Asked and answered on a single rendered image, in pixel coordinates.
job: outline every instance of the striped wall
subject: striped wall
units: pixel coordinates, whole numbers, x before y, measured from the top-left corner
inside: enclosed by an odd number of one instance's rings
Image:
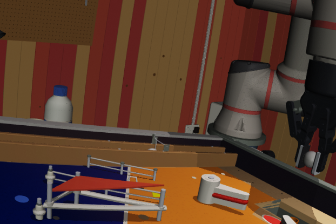
[[[91,46],[0,40],[0,115],[44,117],[54,85],[68,86],[73,123],[184,132],[192,121],[211,0],[99,0]],[[284,59],[290,16],[216,0],[196,123],[223,101],[233,60]],[[297,148],[282,113],[263,110],[266,143],[291,165]],[[318,132],[312,140],[318,149]],[[336,183],[336,156],[316,177]]]

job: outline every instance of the pegboard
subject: pegboard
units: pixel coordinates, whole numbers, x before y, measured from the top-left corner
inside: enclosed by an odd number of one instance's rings
[[[98,0],[0,0],[2,39],[92,45]]]

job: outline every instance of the blue mat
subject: blue mat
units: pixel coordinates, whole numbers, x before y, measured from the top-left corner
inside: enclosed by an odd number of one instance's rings
[[[18,223],[37,223],[32,210],[35,208],[37,198],[42,198],[42,202],[46,200],[46,175],[49,164],[23,164],[0,162],[0,171],[2,178],[1,185],[1,221],[3,224],[18,224]],[[56,172],[76,175],[80,172],[82,176],[116,179],[126,181],[126,173],[120,175],[119,171],[113,171],[102,167],[86,166],[67,166],[67,165],[52,165]],[[69,180],[71,177],[60,174],[55,174],[57,179]],[[62,182],[54,180],[53,188],[60,185]],[[60,195],[62,192],[53,192],[52,197]],[[111,193],[109,195],[125,198],[125,194]],[[73,203],[74,194],[70,194],[60,200],[58,203]],[[112,201],[105,201],[86,196],[79,196],[80,204],[99,204],[99,205],[124,205]],[[85,210],[63,210],[53,209],[51,220],[43,216],[43,222],[46,223],[62,223],[73,224],[74,222],[81,223],[123,223],[124,212],[121,211],[85,211]]]

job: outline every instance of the power socket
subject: power socket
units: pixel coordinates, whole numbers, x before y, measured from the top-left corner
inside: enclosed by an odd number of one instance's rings
[[[198,134],[199,133],[199,125],[186,125],[184,133]]]

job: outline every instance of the white bottle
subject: white bottle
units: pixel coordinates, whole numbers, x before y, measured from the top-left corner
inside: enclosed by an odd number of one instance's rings
[[[53,96],[45,104],[45,121],[72,123],[72,103],[66,96],[67,93],[68,87],[63,85],[54,86]]]

